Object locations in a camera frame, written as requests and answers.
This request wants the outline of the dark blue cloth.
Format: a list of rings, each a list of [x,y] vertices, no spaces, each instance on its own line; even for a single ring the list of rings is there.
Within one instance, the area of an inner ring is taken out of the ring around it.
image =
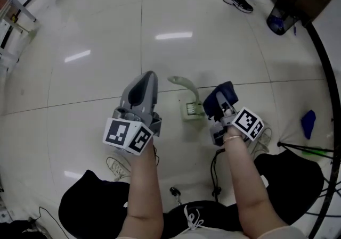
[[[204,100],[203,108],[205,114],[207,115],[208,119],[214,118],[215,121],[217,120],[219,114],[219,106],[216,99],[216,93],[222,92],[226,98],[226,101],[229,102],[232,106],[238,102],[238,97],[234,91],[233,84],[231,81],[224,82],[219,84]]]

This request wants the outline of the person's left leg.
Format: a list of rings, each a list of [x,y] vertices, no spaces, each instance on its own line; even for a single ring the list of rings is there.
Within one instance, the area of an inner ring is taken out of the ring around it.
[[[87,170],[63,195],[58,216],[76,239],[115,239],[127,216],[129,183],[99,179]]]

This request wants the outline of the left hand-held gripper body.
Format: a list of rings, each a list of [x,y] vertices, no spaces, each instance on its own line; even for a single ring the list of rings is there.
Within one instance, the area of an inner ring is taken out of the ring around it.
[[[103,143],[133,155],[141,155],[153,136],[159,136],[162,118],[155,112],[118,107],[107,119]]]

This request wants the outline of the person's white shirt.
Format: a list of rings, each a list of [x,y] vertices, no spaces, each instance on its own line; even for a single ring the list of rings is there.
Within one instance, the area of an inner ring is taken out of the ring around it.
[[[176,235],[170,239],[251,239],[244,235],[242,232],[228,232],[225,230],[212,230],[199,228],[190,230],[183,234]],[[285,226],[276,228],[257,239],[306,239],[305,235],[296,227]]]

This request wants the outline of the black tripod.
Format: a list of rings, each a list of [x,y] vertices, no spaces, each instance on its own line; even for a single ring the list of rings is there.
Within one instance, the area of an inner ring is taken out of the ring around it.
[[[277,142],[277,147],[282,147],[282,148],[284,148],[286,150],[294,149],[294,150],[298,150],[298,151],[302,151],[302,148],[309,148],[308,146],[283,143],[281,141]],[[330,160],[331,163],[334,162],[334,157],[326,158],[326,159]],[[323,197],[324,201],[327,201],[327,194],[328,194],[328,191],[329,191],[329,186],[332,185],[332,183],[331,183],[331,179],[326,179],[325,177],[324,177],[324,181],[327,183],[328,186],[322,190],[321,195],[319,196],[319,198]],[[335,193],[337,193],[339,195],[339,197],[341,198],[341,193],[340,193],[341,188],[339,188],[339,189],[337,188],[337,185],[339,185],[339,184],[341,184],[341,182],[336,182],[335,183],[335,185],[334,185],[334,187],[332,189],[331,197],[333,197],[333,195]]]

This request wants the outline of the person's right white shoe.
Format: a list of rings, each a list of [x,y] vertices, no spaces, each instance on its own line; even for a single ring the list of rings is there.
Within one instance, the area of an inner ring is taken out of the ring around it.
[[[272,137],[271,128],[267,127],[263,130],[260,136],[255,140],[252,149],[251,149],[251,157],[255,160],[261,154],[269,153],[269,143]]]

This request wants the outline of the person's left forearm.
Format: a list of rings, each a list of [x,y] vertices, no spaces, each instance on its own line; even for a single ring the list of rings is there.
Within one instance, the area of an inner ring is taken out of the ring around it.
[[[118,237],[161,239],[164,217],[153,139],[132,158],[131,168],[127,216]]]

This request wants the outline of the white metal rack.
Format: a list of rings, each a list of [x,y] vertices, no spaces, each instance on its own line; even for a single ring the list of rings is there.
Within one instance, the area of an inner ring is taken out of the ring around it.
[[[4,38],[10,28],[16,30],[19,34],[26,33],[23,37],[22,43],[26,46],[33,40],[37,30],[27,30],[17,22],[14,22],[10,17],[10,12],[13,10],[23,13],[33,23],[36,23],[37,18],[33,16],[18,0],[0,0],[0,73],[7,73],[9,71],[9,64],[18,63],[20,60],[21,52],[9,52],[2,47]]]

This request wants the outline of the person's leg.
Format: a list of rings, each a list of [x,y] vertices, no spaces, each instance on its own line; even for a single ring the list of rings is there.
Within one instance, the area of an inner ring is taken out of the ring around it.
[[[302,217],[322,192],[324,176],[320,166],[291,151],[261,154],[254,164],[269,183],[267,192],[276,213],[289,225]]]
[[[127,216],[129,183],[99,179],[87,170],[63,195],[58,216],[76,239],[115,239]]]

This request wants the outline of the person's white shoe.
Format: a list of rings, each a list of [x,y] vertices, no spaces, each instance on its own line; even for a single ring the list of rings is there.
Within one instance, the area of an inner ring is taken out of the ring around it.
[[[130,183],[131,181],[131,165],[122,156],[109,156],[106,164],[115,177],[115,182]]]
[[[271,128],[267,127],[263,130],[260,136],[255,140],[252,149],[251,149],[251,157],[255,160],[261,154],[269,153],[269,143],[272,137]]]

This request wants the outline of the person's right leg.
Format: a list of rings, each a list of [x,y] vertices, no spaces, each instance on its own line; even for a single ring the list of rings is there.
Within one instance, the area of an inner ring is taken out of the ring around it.
[[[254,164],[269,183],[267,192],[276,213],[289,225],[302,217],[322,192],[324,176],[320,166],[291,151],[261,154]]]

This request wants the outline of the bright green object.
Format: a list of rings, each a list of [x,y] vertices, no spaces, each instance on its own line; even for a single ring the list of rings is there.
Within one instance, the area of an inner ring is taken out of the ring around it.
[[[322,149],[320,147],[316,147],[316,148],[302,148],[302,154],[303,155],[313,155],[313,156],[321,156],[324,158],[332,158],[332,156],[330,155],[331,153],[333,153],[333,150],[329,150],[329,149]]]

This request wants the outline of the bright blue cloth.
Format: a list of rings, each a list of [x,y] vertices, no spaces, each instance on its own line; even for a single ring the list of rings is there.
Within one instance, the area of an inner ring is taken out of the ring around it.
[[[309,110],[301,118],[301,126],[302,126],[302,130],[303,130],[303,134],[304,134],[306,139],[311,139],[315,120],[316,120],[316,115],[315,115],[315,112],[313,110]]]

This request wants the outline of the black bag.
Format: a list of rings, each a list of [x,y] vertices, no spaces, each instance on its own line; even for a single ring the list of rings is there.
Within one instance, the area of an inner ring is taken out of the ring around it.
[[[0,223],[0,239],[13,239],[28,229],[32,229],[36,220],[15,220]]]

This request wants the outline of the person's right forearm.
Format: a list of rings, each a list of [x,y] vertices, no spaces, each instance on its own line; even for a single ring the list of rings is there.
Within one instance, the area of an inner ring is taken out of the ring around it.
[[[242,132],[229,126],[224,134],[225,157],[244,233],[251,239],[287,224],[275,212],[264,183],[243,141]]]

